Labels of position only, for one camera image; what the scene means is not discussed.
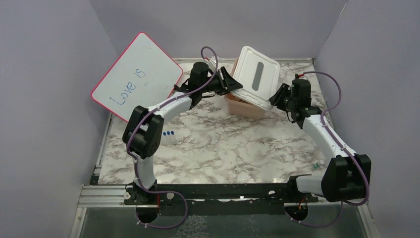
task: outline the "white wall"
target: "white wall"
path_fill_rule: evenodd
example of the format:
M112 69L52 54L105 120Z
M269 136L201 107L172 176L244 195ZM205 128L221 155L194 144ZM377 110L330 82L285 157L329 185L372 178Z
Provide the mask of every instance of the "white wall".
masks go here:
M343 90L338 134L372 160L370 208L381 237L420 232L420 1L349 0L315 61ZM320 77L332 106L337 89Z
M90 91L115 59L88 0L0 1L0 237L69 235L107 116Z
M347 0L90 0L118 54L140 31L175 58L204 45L223 58L249 45L274 58L316 57Z

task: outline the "metal frame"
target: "metal frame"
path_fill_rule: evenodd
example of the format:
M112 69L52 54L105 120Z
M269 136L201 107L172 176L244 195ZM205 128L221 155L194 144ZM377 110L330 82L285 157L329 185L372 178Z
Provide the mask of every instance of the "metal frame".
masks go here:
M369 238L379 238L379 232L375 225L375 220L370 213L370 209L367 204L359 206L359 214L362 220L363 226L365 227L366 235Z
M86 217L86 208L80 207L76 210L76 216L74 218L73 227L71 228L70 238L79 238L82 233L83 223Z
M177 63L196 62L201 59L194 58L174 58ZM221 63L233 62L235 59L221 59ZM313 63L312 58L307 59L274 59L279 62L309 62ZM106 144L109 138L109 132L112 126L112 113L109 113L107 124L104 130L100 151L98 154L94 175L99 175L102 168L103 156L106 149ZM78 238L81 235L86 212L88 208L157 208L157 205L125 205L124 193L126 192L124 185L84 185L81 189L79 202L76 209L76 214L73 222L73 227L70 232L71 238ZM320 199L318 203L310 203L310 206L319 205L338 205L340 202L329 203ZM284 206L296 206L297 203L284 203ZM359 206L360 217L366 231L367 237L379 238L375 222L371 216L369 207L367 205Z
M86 211L88 208L157 208L157 205L125 205L125 185L85 185L82 187L70 237L78 238L81 235ZM339 205L340 202L327 202L321 200L309 203L309 206ZM284 203L284 206L296 206L297 203ZM369 207L365 204L358 207L362 224L368 238L379 238L375 222Z
M102 165L103 157L104 157L104 151L106 149L106 144L109 139L109 131L111 130L112 126L112 113L108 114L107 124L105 126L104 136L102 137L101 147L99 149L98 158L96 159L96 166L95 170L98 166Z

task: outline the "marble surface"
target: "marble surface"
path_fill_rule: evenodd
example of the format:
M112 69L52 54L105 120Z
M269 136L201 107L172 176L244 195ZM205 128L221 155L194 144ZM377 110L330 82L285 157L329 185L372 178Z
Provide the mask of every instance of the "marble surface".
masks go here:
M189 77L192 63L180 62L181 82ZM222 63L230 72L233 62ZM290 84L295 73L313 70L311 62L280 62L282 82ZM308 75L313 105L325 108L317 77ZM125 152L122 134L126 122L112 117L109 139L99 184L126 184L133 181L133 160ZM322 174L314 169L324 159L313 140L278 109L261 120L227 113L224 97L203 99L195 108L167 122L179 144L160 146L154 156L159 183L257 183L287 182L290 176Z

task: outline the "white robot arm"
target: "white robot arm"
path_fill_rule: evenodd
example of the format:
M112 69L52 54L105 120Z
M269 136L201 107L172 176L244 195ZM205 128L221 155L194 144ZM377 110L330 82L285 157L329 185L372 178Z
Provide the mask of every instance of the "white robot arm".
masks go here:
M175 116L194 107L205 92L214 91L218 95L241 88L222 67L221 74L208 84L206 88L188 97L182 95L203 85L211 72L204 62L197 62L191 70L188 84L181 87L175 86L175 94L164 102L149 107L148 109L138 106L133 111L130 121L123 135L123 141L128 142L132 132L139 121L149 113L149 110L158 108L140 127L131 143L131 151L138 155L136 171L138 178L135 184L149 189L156 183L153 173L153 154L158 149L162 127L165 121L170 121ZM321 110L311 106L311 85L309 81L299 79L296 75L292 81L292 87L287 84L281 85L277 93L270 98L270 102L278 109L291 113L293 122L303 129L321 149L328 163L328 168L322 176L301 175L290 177L288 186L291 196L297 194L313 193L325 197L328 201L345 201L363 198L366 194L366 185L360 173L358 173L353 161L349 157L356 158L359 166L369 180L370 159L366 155L358 155L353 149L345 147L343 140L334 132L328 132L327 122L321 121Z

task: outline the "purple cable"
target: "purple cable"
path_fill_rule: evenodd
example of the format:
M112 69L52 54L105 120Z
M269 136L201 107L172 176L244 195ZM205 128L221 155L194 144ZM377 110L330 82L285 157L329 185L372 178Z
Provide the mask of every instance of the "purple cable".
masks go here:
M218 60L217 60L217 54L216 54L216 52L212 49L212 48L210 48L210 47L208 47L208 46L204 46L202 49L201 49L201 56L202 56L202 58L204 59L204 56L203 56L203 51L204 51L204 49L209 49L212 53L213 53L213 55L215 56L215 58L216 58L216 67L215 67L215 70L214 70L214 72L213 72L213 74L211 75L211 77L210 77L210 79L205 83L205 84L203 84L201 87L199 87L199 88L197 88L196 90L193 90L193 91L191 91L191 92L189 92L189 93L186 93L186 94L184 94L184 95L181 95L181 96L179 96L178 98L183 98L183 97L187 97L187 96L189 96L189 95L191 95L191 94L193 94L193 93L196 93L196 92L198 92L198 91L200 91L200 90L202 90L204 87L206 87L212 80L213 80L213 78L214 78L214 76L216 75L216 73L217 73L217 67L218 67ZM166 102L164 102L164 103L162 103L162 104L160 104L159 105L159 108L162 108L162 107L164 107L164 106L166 106L167 104L169 104L169 103L171 103L171 102L173 102L173 101L175 101L175 100L177 100L176 98L172 98L172 99L170 99L170 100L168 100L168 101L166 101ZM179 223L177 223L177 224L175 224L175 225L172 225L172 226L168 226L168 227L160 227L160 226L155 226L155 225L149 225L149 224L147 224L147 223L143 223L143 222L141 222L140 220L139 220L139 218L137 217L137 215L136 215L136 219L137 219L137 221L138 221L138 223L137 224L142 224L142 225L144 225L145 227L151 227L151 228L157 228L157 229L172 229L172 228L175 228L175 227L177 227L177 226L179 226L179 225L181 225L182 223L184 223L184 221L187 219L187 216L188 216L188 203L187 203L187 200L185 199L185 197L184 196L182 196L182 194L181 193L179 193L179 192L176 192L176 191L149 191L147 188L145 188L144 186L143 186L143 184L142 184L142 182L140 181L140 177L139 177L139 172L138 172L138 170L137 170L137 157L136 157L136 155L135 154L133 154L131 151L130 151L130 146L131 146L131 142L133 141L133 138L134 138L134 135L137 133L137 131L139 130L139 128L140 128L140 126L146 121L146 119L151 115L151 114L153 114L154 112L156 112L158 110L158 108L156 107L156 108L154 108L154 109L152 109L152 110L150 110L150 112L149 113L147 113L146 115L145 115L145 117L143 118L143 119L141 119L141 121L139 122L139 124L137 124L137 126L136 126L136 128L134 129L134 131L133 131L133 133L131 134L131 136L130 136L130 139L128 140L128 142L127 142L127 154L129 154L131 157L133 157L133 159L134 159L134 174L135 174L135 179L137 179L137 181L138 181L138 183L139 183L139 185L140 185L140 187L145 191L145 192L147 192L147 193L150 193L150 194L161 194L161 193L173 193L173 194L176 194L176 195L178 195L178 196L180 196L181 198L182 198L182 200L184 201L184 204L185 204L185 213L184 213L184 216L182 217L182 220L179 222Z
M359 163L357 163L357 161L354 158L354 156L350 153L350 151L348 151L346 148L343 148L343 144L341 144L340 141L337 139L337 137L335 137L335 135L333 134L333 132L330 129L330 127L329 126L325 126L326 125L325 119L324 119L325 113L328 112L328 111L330 111L330 110L332 110L332 109L334 109L334 108L336 108L340 104L340 102L341 102L341 87L338 84L337 80L333 76L329 75L328 73L318 72L318 71L308 71L308 72L304 72L303 74L307 74L307 73L323 74L323 75L328 76L329 78L331 78L332 81L334 81L335 85L337 85L337 89L338 89L338 100L337 100L337 103L332 108L329 108L329 109L327 109L327 110L325 110L325 111L323 111L321 113L321 122L322 122L322 125L324 125L324 128L327 130L328 134L335 141L335 143L337 143L337 145L350 157L350 159L355 164L357 170L359 171L360 175L362 176L362 179L363 179L363 182L365 183L365 188L366 188L366 194L365 194L365 197L364 197L363 201L361 201L359 203L344 201L345 203L350 204L350 205L353 205L353 206L361 206L361 205L367 203L368 200L369 200L370 189L369 189L369 182L367 181L368 179L366 178L365 173L363 172L363 170L360 167Z

